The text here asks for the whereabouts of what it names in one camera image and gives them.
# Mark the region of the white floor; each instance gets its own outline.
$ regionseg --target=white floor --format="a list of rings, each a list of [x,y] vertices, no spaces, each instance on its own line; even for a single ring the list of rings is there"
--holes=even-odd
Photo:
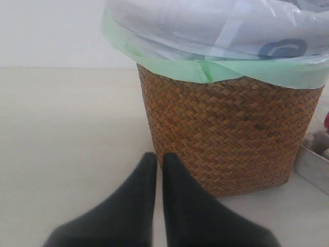
[[[0,247],[41,246],[152,150],[135,71],[0,69]],[[156,247],[167,246],[160,181]],[[295,173],[284,186],[220,201],[283,247],[329,246],[329,196]]]

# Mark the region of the metal tray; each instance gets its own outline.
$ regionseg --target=metal tray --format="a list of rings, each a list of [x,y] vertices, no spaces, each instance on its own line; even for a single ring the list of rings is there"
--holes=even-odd
[[[321,155],[329,149],[329,132],[306,135],[295,161],[296,172],[329,195],[329,160]]]

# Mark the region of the wastebasket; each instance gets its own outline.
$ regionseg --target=wastebasket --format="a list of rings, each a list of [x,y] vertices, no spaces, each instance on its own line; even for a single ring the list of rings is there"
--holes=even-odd
[[[215,197],[288,181],[322,88],[289,89],[248,77],[199,84],[138,70],[160,162],[177,153]]]

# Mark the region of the woven basket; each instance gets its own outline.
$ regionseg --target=woven basket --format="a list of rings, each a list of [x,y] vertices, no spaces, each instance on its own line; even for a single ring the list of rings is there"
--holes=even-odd
[[[138,69],[160,161],[176,152],[215,197],[288,181],[322,89],[287,89],[247,77],[197,84]]]

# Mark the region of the garbage bag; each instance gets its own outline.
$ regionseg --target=garbage bag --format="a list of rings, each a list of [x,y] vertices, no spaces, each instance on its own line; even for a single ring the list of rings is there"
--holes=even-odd
[[[196,83],[248,76],[292,89],[329,79],[329,0],[106,1],[104,36],[153,73]]]
[[[106,0],[145,55],[329,61],[329,0]]]

